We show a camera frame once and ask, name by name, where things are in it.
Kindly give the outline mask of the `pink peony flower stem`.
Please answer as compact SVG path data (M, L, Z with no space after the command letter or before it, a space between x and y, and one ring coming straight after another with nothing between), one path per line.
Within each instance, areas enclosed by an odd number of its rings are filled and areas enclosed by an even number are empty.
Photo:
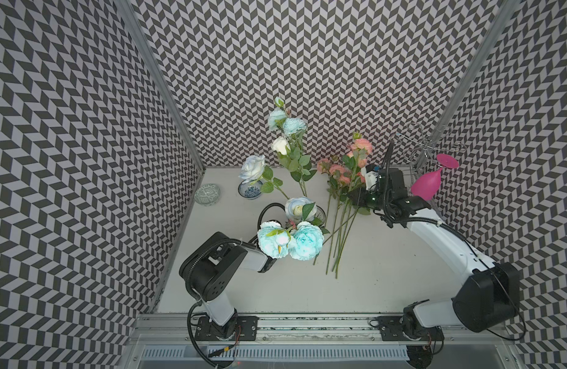
M347 187L350 183L349 169L339 163L340 158L334 155L332 158L321 159L317 163L317 170L322 174L327 176L329 194L327 200L327 219L322 224L323 229L327 229L330 233L327 233L327 241L330 241L329 256L327 262L330 262L330 255L333 251L333 241L332 237L335 235L335 230L337 226L337 219L340 209L340 192L343 188Z

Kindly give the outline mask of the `light pink rose stem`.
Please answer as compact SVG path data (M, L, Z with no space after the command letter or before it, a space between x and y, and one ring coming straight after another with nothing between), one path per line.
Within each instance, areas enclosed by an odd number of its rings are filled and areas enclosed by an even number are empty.
M333 264L331 272L335 278L338 278L341 256L343 253L345 233L347 230L347 222L351 214L351 201L349 193L360 184L359 169L353 158L344 165L333 165L330 170L332 184L334 185L335 196L337 199L337 210L340 212L340 218L334 222L335 232L333 234L336 244L333 251Z

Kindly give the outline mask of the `coral pink rose stem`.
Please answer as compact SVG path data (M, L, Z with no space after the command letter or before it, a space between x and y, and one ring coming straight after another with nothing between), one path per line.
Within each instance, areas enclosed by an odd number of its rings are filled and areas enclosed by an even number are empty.
M357 214L369 215L371 210L366 205L367 184L366 167L368 157L374 147L360 133L354 133L347 153L340 158L333 158L328 169L330 193L337 201L351 206Z

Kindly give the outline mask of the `clear glass vase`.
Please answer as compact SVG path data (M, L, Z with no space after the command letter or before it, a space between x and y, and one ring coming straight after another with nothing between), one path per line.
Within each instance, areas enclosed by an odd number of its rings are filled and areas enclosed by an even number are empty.
M296 205L293 208L293 216L297 222L306 221L317 227L324 227L326 215L323 209L314 204L310 212L303 211L303 205Z

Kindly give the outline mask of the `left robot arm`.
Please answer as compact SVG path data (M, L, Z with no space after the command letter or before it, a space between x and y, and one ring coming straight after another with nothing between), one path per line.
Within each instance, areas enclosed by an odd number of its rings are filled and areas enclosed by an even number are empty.
M201 303L213 328L225 338L234 331L237 318L225 293L231 279L240 269L268 272L275 262L256 244L215 232L181 264L179 275L188 294Z

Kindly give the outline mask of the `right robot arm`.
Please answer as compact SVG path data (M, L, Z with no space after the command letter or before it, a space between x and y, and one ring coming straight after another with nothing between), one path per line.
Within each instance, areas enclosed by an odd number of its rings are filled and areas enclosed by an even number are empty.
M397 322L411 341L435 339L443 326L472 332L488 331L520 313L520 272L482 254L454 227L443 222L430 203L409 195L403 172L367 165L361 170L365 186L350 193L352 203L379 215L389 228L400 225L435 251L460 283L448 299L409 304Z

